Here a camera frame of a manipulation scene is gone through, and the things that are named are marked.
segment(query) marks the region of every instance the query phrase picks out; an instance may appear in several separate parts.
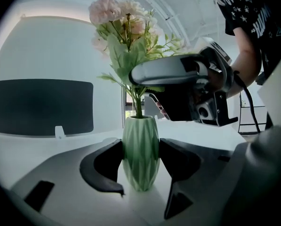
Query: white table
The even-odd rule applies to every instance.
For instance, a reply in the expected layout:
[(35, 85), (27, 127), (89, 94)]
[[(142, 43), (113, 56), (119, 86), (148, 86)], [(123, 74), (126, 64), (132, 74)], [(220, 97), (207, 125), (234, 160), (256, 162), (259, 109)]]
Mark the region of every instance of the white table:
[[(230, 126), (221, 128), (195, 122), (157, 121), (159, 137), (180, 140), (205, 147), (234, 150), (245, 140)], [(99, 134), (55, 138), (15, 137), (0, 134), (0, 183), (10, 189), (16, 181), (61, 152), (102, 142), (106, 138), (121, 138), (122, 129)], [(163, 221), (169, 196), (171, 177), (161, 162), (153, 188), (145, 193), (136, 193), (128, 184), (122, 166), (118, 171), (118, 183), (125, 189), (124, 201), (151, 225)]]

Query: white wall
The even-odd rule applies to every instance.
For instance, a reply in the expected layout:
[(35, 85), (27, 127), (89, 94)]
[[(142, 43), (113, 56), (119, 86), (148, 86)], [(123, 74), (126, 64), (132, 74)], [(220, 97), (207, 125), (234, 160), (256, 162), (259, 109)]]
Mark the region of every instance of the white wall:
[(95, 28), (85, 22), (55, 17), (21, 19), (0, 50), (0, 81), (63, 79), (94, 85), (93, 133), (122, 127), (120, 87), (98, 79), (111, 72), (91, 47)]
[(22, 17), (61, 16), (89, 21), (88, 6), (95, 0), (16, 0), (0, 21), (0, 49)]

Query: artificial flower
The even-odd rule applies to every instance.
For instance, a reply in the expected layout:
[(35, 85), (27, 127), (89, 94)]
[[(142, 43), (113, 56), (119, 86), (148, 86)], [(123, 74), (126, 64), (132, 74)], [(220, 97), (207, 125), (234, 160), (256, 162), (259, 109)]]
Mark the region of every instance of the artificial flower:
[(98, 33), (92, 38), (91, 43), (95, 49), (102, 53), (104, 58), (109, 57), (108, 42), (100, 37)]
[(142, 34), (145, 32), (145, 22), (142, 19), (138, 19), (131, 23), (132, 34)]
[(94, 25), (105, 24), (109, 21), (121, 19), (121, 12), (117, 0), (97, 0), (89, 7), (90, 21)]
[(157, 19), (153, 17), (152, 12), (145, 11), (143, 18), (146, 22), (150, 22), (151, 26), (157, 24)]
[(149, 29), (149, 33), (152, 35), (157, 35), (159, 37), (164, 35), (163, 29), (160, 28), (157, 24), (155, 24), (153, 27)]
[(145, 10), (141, 7), (140, 3), (135, 2), (134, 0), (122, 0), (119, 2), (119, 7), (122, 17), (125, 17), (128, 14), (134, 16), (145, 15)]

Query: green vase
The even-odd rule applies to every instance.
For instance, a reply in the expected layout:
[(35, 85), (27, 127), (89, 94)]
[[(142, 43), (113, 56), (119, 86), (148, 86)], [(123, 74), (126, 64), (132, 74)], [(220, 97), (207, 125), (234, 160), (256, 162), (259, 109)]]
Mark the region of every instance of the green vase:
[(123, 168), (136, 191), (149, 190), (159, 169), (159, 139), (153, 117), (128, 117), (122, 136)]

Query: small white stand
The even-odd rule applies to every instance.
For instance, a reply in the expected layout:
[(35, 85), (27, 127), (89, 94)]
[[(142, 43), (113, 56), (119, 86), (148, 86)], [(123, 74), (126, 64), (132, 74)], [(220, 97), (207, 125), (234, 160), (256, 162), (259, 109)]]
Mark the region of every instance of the small white stand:
[(62, 126), (56, 126), (55, 128), (55, 136), (57, 140), (65, 139), (65, 133)]

